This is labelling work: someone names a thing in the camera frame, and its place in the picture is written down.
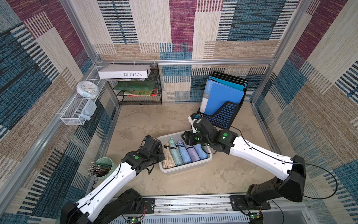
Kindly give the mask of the beige umbrella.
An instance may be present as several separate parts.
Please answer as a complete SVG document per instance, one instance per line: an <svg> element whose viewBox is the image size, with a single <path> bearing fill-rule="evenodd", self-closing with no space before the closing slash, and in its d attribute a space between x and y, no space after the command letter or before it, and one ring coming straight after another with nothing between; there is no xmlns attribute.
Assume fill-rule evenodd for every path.
<svg viewBox="0 0 358 224"><path fill-rule="evenodd" d="M167 143L163 146L163 153L165 156L165 159L162 161L163 169L174 168L176 165L175 165L174 159L172 157L172 154L170 152L170 144L169 143Z"/></svg>

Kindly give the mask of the lavender umbrella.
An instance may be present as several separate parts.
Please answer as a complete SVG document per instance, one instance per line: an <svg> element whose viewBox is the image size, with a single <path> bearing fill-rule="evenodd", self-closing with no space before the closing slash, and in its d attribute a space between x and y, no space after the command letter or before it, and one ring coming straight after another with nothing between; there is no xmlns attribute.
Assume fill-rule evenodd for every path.
<svg viewBox="0 0 358 224"><path fill-rule="evenodd" d="M187 149L187 152L192 162L200 161L200 157L193 146L185 145L185 148Z"/></svg>

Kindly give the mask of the grey green umbrella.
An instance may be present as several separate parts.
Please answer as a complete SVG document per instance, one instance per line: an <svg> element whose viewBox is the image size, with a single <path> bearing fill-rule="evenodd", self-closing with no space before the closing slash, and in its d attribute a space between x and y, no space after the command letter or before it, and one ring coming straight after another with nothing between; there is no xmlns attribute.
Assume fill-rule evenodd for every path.
<svg viewBox="0 0 358 224"><path fill-rule="evenodd" d="M175 166L183 165L184 164L183 159L181 157L180 151L176 147L176 144L175 144L173 138L171 138L170 141L169 141L169 147L170 147L170 153L171 153L171 155L173 157Z"/></svg>

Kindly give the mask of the light blue umbrella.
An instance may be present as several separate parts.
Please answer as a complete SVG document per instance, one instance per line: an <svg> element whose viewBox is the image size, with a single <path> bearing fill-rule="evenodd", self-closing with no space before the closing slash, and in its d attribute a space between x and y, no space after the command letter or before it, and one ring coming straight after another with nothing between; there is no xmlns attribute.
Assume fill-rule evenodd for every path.
<svg viewBox="0 0 358 224"><path fill-rule="evenodd" d="M184 164L191 163L192 161L190 159L190 156L189 156L189 154L187 152L187 149L185 148L185 145L183 144L183 142L178 141L177 144L178 144L180 155L181 155L181 157L183 159Z"/></svg>

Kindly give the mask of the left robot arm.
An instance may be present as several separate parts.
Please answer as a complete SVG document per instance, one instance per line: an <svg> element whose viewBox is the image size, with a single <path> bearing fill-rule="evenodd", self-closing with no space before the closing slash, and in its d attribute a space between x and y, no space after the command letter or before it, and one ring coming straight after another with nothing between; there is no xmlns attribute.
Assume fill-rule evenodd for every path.
<svg viewBox="0 0 358 224"><path fill-rule="evenodd" d="M78 202L67 202L61 210L62 224L108 224L124 214L145 211L142 196L134 189L113 197L141 171L152 172L154 165L164 160L160 140L148 135L138 150L126 154L119 166L92 192Z"/></svg>

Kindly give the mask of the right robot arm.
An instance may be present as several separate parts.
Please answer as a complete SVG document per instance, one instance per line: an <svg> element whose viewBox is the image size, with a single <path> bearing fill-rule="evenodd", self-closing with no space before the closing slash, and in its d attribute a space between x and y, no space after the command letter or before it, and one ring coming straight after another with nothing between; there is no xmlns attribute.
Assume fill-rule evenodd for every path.
<svg viewBox="0 0 358 224"><path fill-rule="evenodd" d="M196 143L245 159L274 175L274 178L266 182L249 186L244 198L248 208L253 209L281 197L292 202L302 202L306 180L304 158L276 154L248 142L242 135L228 129L219 131L208 119L196 114L192 114L188 120Z"/></svg>

